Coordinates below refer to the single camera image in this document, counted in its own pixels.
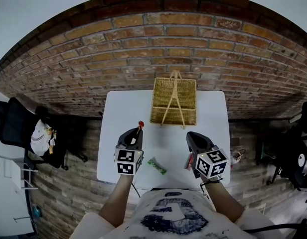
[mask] red brick wall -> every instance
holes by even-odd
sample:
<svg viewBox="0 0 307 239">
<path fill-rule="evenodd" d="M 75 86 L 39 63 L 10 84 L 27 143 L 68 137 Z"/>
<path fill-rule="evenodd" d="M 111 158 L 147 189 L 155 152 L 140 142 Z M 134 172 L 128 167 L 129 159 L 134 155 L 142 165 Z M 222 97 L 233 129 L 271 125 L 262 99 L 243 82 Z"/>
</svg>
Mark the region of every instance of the red brick wall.
<svg viewBox="0 0 307 239">
<path fill-rule="evenodd" d="M 307 34 L 247 0 L 91 0 L 16 44 L 0 91 L 97 116 L 108 91 L 153 89 L 173 69 L 224 91 L 231 119 L 290 117 L 307 98 Z"/>
</svg>

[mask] small red item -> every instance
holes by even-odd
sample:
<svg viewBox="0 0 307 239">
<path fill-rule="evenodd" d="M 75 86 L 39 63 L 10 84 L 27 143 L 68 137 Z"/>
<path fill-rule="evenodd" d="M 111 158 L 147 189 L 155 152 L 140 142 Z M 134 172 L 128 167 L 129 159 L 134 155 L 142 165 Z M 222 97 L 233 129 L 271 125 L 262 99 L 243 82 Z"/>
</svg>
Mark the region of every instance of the small red item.
<svg viewBox="0 0 307 239">
<path fill-rule="evenodd" d="M 191 168 L 192 168 L 192 163 L 193 163 L 193 155 L 192 155 L 192 153 L 190 153 L 190 157 L 189 157 L 189 161 L 188 161 L 188 165 L 187 165 L 187 170 L 191 170 Z"/>
<path fill-rule="evenodd" d="M 138 122 L 138 125 L 139 125 L 141 128 L 143 128 L 143 127 L 145 126 L 145 123 L 143 123 L 142 121 L 139 121 L 139 122 Z"/>
</svg>

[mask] floor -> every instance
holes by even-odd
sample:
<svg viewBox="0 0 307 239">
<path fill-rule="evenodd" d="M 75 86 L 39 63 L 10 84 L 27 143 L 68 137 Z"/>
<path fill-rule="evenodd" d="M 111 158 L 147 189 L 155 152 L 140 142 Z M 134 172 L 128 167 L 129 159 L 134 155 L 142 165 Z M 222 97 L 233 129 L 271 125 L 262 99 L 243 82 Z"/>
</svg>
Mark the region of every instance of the floor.
<svg viewBox="0 0 307 239">
<path fill-rule="evenodd" d="M 231 151 L 245 149 L 239 163 L 232 165 L 231 182 L 227 190 L 246 208 L 258 208 L 276 224 L 300 222 L 307 218 L 307 192 L 291 187 L 287 179 L 272 177 L 273 166 L 257 166 L 255 146 L 260 137 L 270 137 L 289 125 L 287 121 L 261 123 L 230 123 Z M 73 155 L 67 155 L 68 171 L 40 164 L 33 178 L 39 188 L 30 192 L 33 205 L 42 210 L 42 217 L 35 219 L 39 237 L 42 239 L 67 239 L 87 212 L 101 209 L 115 185 L 97 181 L 97 154 L 100 121 L 88 121 L 82 141 L 82 150 L 89 161 L 83 163 Z M 131 189 L 126 219 L 133 214 L 139 198 Z"/>
</svg>

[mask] green snack bar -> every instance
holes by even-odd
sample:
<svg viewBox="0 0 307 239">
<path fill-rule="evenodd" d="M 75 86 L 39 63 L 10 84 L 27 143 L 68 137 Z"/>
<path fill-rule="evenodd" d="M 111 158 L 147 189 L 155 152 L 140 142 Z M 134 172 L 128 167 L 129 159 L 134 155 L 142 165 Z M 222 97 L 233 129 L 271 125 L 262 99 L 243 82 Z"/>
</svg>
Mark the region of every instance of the green snack bar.
<svg viewBox="0 0 307 239">
<path fill-rule="evenodd" d="M 167 170 L 163 169 L 162 167 L 158 166 L 152 159 L 148 161 L 149 165 L 152 165 L 155 169 L 157 169 L 162 175 L 165 175 Z"/>
</svg>

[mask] white cloth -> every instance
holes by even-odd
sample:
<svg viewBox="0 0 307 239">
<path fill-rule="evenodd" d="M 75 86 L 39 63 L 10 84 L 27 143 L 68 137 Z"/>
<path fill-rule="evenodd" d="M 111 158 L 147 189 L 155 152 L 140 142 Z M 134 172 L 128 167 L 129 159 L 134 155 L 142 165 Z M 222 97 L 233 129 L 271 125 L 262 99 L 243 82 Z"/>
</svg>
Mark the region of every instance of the white cloth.
<svg viewBox="0 0 307 239">
<path fill-rule="evenodd" d="M 86 214 L 70 239 L 282 239 L 279 230 L 243 231 L 272 225 L 255 209 L 245 210 L 234 224 L 200 192 L 168 189 L 143 194 L 133 217 L 118 228 L 97 214 Z"/>
<path fill-rule="evenodd" d="M 48 134 L 49 125 L 39 120 L 35 126 L 35 130 L 30 138 L 30 147 L 38 156 L 43 156 L 49 149 L 49 140 L 51 135 Z"/>
</svg>

